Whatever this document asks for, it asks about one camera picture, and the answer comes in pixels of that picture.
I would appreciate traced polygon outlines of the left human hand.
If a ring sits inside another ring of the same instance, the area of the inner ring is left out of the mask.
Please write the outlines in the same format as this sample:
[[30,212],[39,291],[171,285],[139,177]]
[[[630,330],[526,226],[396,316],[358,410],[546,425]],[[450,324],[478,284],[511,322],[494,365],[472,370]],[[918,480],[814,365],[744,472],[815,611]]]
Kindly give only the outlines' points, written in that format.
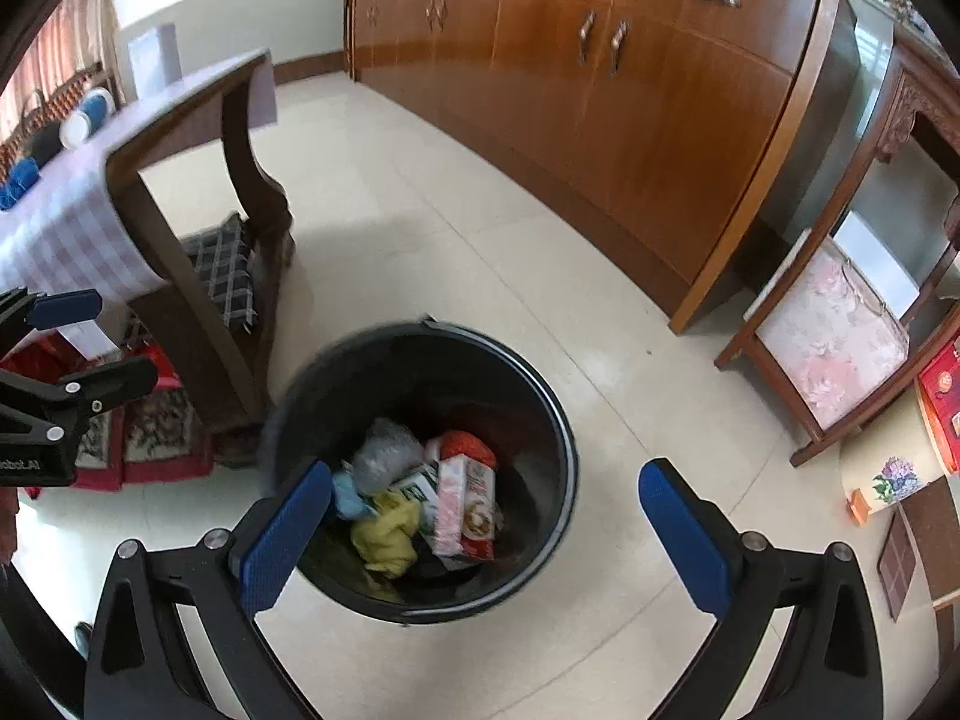
[[5,566],[18,550],[16,517],[20,512],[20,498],[14,488],[0,489],[0,564]]

